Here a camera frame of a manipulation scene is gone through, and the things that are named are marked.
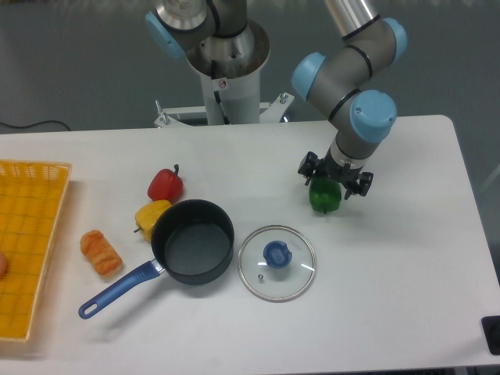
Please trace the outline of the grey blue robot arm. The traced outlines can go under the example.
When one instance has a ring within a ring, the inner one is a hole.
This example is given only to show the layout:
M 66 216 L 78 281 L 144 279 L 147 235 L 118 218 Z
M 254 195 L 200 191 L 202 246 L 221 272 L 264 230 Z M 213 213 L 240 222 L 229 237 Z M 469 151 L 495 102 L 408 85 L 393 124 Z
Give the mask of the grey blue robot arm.
M 306 56 L 291 82 L 337 134 L 324 157 L 309 152 L 298 171 L 306 179 L 338 182 L 347 196 L 364 196 L 373 181 L 364 166 L 388 136 L 397 109 L 389 95 L 362 86 L 402 55 L 407 35 L 398 21 L 381 18 L 371 2 L 330 1 L 327 6 L 344 47 L 332 58 L 318 52 Z M 209 124 L 261 119 L 260 72 L 270 40 L 248 17 L 246 2 L 160 1 L 145 22 L 167 55 L 185 57 L 198 74 Z

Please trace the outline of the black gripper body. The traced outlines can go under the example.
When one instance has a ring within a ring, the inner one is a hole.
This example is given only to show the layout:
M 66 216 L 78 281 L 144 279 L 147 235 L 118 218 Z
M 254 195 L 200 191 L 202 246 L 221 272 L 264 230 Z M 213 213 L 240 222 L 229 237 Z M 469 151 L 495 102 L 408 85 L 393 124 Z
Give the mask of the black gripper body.
M 333 159 L 331 154 L 326 154 L 316 168 L 316 175 L 318 177 L 328 177 L 338 183 L 348 183 L 356 181 L 361 170 L 362 167 L 353 168 L 349 162 L 341 166 Z

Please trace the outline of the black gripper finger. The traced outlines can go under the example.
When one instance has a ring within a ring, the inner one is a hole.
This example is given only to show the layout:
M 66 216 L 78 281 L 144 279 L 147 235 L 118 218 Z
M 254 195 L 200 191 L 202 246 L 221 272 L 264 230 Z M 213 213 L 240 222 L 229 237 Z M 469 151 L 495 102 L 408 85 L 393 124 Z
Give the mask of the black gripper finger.
M 322 159 L 314 152 L 307 152 L 298 167 L 298 174 L 305 178 L 305 186 L 308 186 L 316 171 L 321 167 Z
M 358 173 L 350 175 L 346 181 L 341 184 L 345 188 L 344 200 L 348 200 L 353 195 L 365 197 L 373 183 L 373 174 L 371 172 Z

